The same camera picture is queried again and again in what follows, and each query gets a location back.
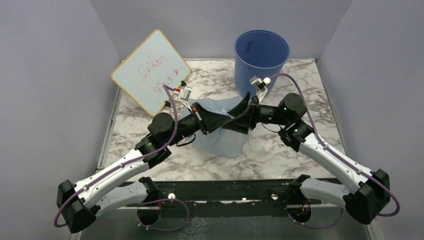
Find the light blue trash bag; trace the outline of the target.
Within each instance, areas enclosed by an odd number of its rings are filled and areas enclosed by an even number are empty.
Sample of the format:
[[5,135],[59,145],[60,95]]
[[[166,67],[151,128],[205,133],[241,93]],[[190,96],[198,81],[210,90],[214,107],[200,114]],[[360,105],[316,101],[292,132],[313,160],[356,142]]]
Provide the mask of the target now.
[[[226,99],[210,99],[203,98],[197,100],[189,100],[189,104],[198,102],[206,110],[228,116],[228,111],[235,107],[243,98],[235,96]],[[248,142],[251,135],[242,134],[236,131],[219,128],[216,131],[204,135],[197,131],[196,137],[192,137],[187,142],[189,146],[193,146],[200,151],[206,151],[218,156],[235,159],[242,155],[244,145]]]

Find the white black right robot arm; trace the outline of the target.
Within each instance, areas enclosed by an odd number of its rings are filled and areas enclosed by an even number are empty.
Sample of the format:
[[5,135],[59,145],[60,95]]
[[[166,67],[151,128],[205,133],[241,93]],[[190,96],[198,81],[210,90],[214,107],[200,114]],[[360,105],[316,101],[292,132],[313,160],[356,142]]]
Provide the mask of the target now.
[[278,106],[260,104],[247,92],[234,108],[224,129],[247,134],[258,123],[284,126],[278,131],[282,142],[316,163],[340,181],[340,185],[302,175],[288,190],[289,199],[300,204],[315,199],[343,208],[357,222],[368,225],[390,202],[390,177],[379,169],[373,171],[332,148],[310,125],[302,120],[308,109],[299,94],[289,93]]

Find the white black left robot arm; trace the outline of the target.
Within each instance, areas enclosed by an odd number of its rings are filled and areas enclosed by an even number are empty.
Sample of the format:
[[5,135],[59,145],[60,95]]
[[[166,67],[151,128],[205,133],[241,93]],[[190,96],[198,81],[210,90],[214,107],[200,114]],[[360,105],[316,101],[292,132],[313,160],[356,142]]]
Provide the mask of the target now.
[[157,187],[149,177],[121,185],[129,178],[146,172],[171,155],[169,147],[201,132],[204,135],[218,130],[231,117],[215,113],[198,102],[189,107],[183,118],[158,113],[147,127],[149,133],[124,157],[105,169],[75,183],[65,180],[58,185],[58,213],[54,226],[67,227],[75,234],[88,228],[101,214],[128,204],[152,205],[157,200]]

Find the blue plastic trash bin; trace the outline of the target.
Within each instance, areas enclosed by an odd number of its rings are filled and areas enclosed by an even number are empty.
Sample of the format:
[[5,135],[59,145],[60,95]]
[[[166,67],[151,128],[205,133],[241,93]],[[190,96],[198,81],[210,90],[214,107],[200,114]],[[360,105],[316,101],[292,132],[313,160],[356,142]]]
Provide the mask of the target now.
[[289,43],[268,30],[250,30],[241,34],[234,43],[234,84],[240,95],[256,90],[253,77],[266,78],[281,72],[291,54]]

